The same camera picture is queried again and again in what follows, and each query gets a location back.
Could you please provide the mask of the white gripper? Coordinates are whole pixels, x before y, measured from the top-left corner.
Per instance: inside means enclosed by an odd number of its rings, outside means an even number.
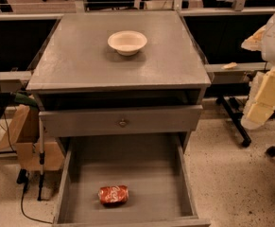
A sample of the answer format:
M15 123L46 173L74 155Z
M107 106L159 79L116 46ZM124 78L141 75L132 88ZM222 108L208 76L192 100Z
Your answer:
M241 47L249 51L263 50L266 27L260 27ZM258 72L249 83L249 98L243 111L241 125L248 130L263 126L275 112L275 66L267 73Z

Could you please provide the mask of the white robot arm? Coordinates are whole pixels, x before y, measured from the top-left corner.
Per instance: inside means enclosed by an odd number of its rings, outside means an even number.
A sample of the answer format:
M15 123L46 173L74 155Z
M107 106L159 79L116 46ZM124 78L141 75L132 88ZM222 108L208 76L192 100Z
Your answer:
M242 47L260 51L262 59L271 65L268 72L258 72L250 83L241 124L248 130L254 130L263 126L275 112L275 13L265 26L242 43Z

